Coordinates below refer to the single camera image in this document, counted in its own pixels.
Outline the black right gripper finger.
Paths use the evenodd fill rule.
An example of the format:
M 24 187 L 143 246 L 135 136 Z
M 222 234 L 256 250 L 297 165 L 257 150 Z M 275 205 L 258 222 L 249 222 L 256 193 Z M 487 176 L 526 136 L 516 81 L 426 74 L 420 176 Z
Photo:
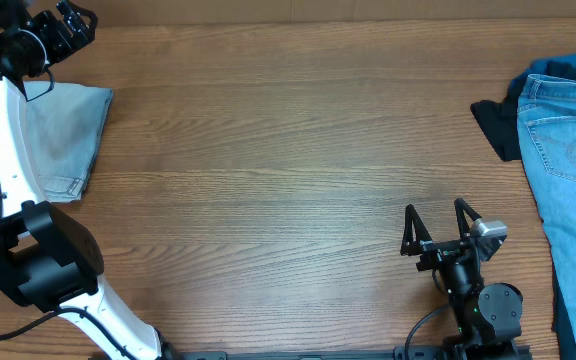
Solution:
M 404 233 L 400 249 L 401 255 L 421 255 L 425 247 L 432 244 L 433 240 L 425 227 L 415 207 L 409 204 L 405 208 Z
M 460 238 L 466 240 L 471 232 L 468 219 L 475 222 L 481 218 L 481 215 L 477 213 L 463 198 L 457 198 L 454 201 L 454 206 Z

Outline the light blue denim shorts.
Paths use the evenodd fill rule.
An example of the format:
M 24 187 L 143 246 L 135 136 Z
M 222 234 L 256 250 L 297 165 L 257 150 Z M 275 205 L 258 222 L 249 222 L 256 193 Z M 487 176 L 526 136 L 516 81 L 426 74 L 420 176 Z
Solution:
M 27 131 L 36 174 L 53 203 L 79 201 L 101 144 L 114 92 L 110 88 L 47 81 L 25 84 Z

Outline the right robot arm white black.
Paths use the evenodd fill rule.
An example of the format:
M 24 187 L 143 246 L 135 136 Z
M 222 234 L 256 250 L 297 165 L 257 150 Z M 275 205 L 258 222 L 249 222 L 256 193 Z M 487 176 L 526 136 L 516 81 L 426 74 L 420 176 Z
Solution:
M 405 208 L 400 254 L 417 256 L 417 270 L 430 271 L 448 303 L 431 311 L 409 332 L 405 344 L 394 349 L 397 359 L 526 360 L 528 346 L 515 339 L 522 334 L 523 295 L 508 283 L 485 284 L 481 265 L 489 261 L 507 238 L 500 220 L 485 220 L 465 200 L 454 201 L 459 238 L 434 242 L 413 205 Z M 419 328 L 450 310 L 458 334 L 439 346 L 413 346 Z

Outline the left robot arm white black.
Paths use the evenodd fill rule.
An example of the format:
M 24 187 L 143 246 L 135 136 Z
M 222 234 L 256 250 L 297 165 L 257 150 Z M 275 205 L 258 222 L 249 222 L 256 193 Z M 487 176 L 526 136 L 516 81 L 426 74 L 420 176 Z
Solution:
M 69 1 L 37 15 L 0 1 L 0 291 L 38 308 L 42 321 L 69 321 L 111 359 L 174 359 L 108 283 L 93 235 L 46 199 L 27 139 L 24 79 L 92 43 L 97 22 Z

